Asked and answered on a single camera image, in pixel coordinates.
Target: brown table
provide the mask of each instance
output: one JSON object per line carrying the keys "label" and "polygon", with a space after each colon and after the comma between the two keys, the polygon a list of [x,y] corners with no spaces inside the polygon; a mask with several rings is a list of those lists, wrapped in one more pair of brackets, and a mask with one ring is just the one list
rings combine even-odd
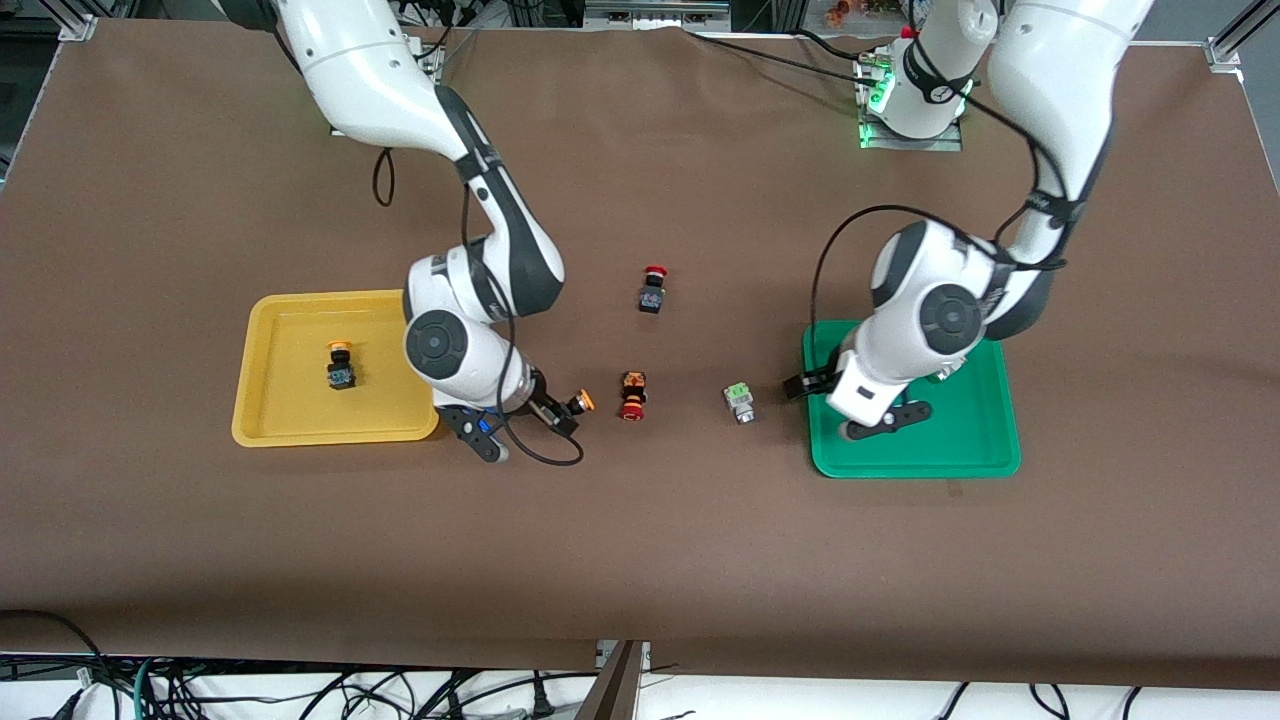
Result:
{"label": "brown table", "polygon": [[[1020,140],[973,115],[959,155],[859,150],[841,81],[678,31],[488,32],[449,76],[563,252],[520,340],[603,400],[586,461],[238,447],[253,302],[397,287],[456,242],[457,178],[397,152],[383,210],[378,150],[326,135],[269,36],[104,22],[0,195],[0,603],[109,652],[582,666],[637,637],[685,671],[1280,687],[1280,201],[1198,49],[1125,59],[1071,265],[1006,343],[1023,468],[964,483],[822,478],[777,386],[835,225],[911,202],[991,232]],[[869,311],[906,222],[849,233],[827,316]],[[652,263],[658,318],[634,307]],[[626,369],[640,424],[611,416]],[[9,624],[0,647],[73,644]]]}

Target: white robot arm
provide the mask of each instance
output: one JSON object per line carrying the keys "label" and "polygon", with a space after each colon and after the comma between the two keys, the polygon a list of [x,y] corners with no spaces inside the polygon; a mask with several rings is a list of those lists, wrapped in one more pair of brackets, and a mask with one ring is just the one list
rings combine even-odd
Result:
{"label": "white robot arm", "polygon": [[[904,228],[872,270],[872,316],[827,368],[792,379],[790,395],[829,392],[828,405],[874,428],[911,380],[945,378],[982,337],[1002,340],[1036,323],[1048,300],[1048,270],[1061,265],[1106,154],[1116,68],[1151,4],[1038,0],[1011,8],[988,63],[991,87],[1041,146],[1016,241],[1005,251],[932,220]],[[919,37],[893,46],[893,67],[902,69],[879,113],[891,129],[929,137],[947,127],[960,102],[947,88],[968,82],[988,13],[989,0],[940,0]],[[937,77],[929,60],[955,76]]]}
{"label": "white robot arm", "polygon": [[431,384],[440,416],[484,460],[507,459],[500,420],[531,410],[568,436],[590,400],[559,404],[541,374],[490,327],[552,306],[559,252],[530,213],[471,109],[435,85],[410,53],[385,0],[221,0],[233,20],[274,29],[276,15],[329,123],[379,147],[429,150],[453,161],[493,232],[415,263],[404,283],[404,352]]}

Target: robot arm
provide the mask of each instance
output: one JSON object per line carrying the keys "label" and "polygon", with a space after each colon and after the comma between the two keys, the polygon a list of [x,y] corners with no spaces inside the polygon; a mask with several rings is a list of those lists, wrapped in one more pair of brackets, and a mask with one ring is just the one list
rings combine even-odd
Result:
{"label": "robot arm", "polygon": [[385,0],[221,0],[246,27],[279,24],[329,123],[380,147],[448,158],[493,232],[415,263],[404,283],[404,352],[442,418],[483,459],[507,448],[497,415],[529,409],[568,436],[584,402],[559,404],[529,360],[490,327],[552,306],[564,266],[471,109],[417,67]]}
{"label": "robot arm", "polygon": [[[1116,68],[1151,3],[1014,5],[988,64],[992,91],[1053,159],[1036,154],[1037,186],[1018,238],[1005,251],[932,220],[893,236],[872,273],[876,310],[845,338],[828,369],[828,405],[858,424],[878,425],[915,378],[946,377],[982,337],[1011,337],[1036,323],[1052,281],[1046,269],[1060,260],[1102,164]],[[933,42],[931,59],[934,45],[972,49],[965,29],[973,23],[947,19],[970,5],[937,3],[920,33]],[[936,27],[943,32],[931,32]],[[900,96],[914,97],[896,91],[892,99]]]}

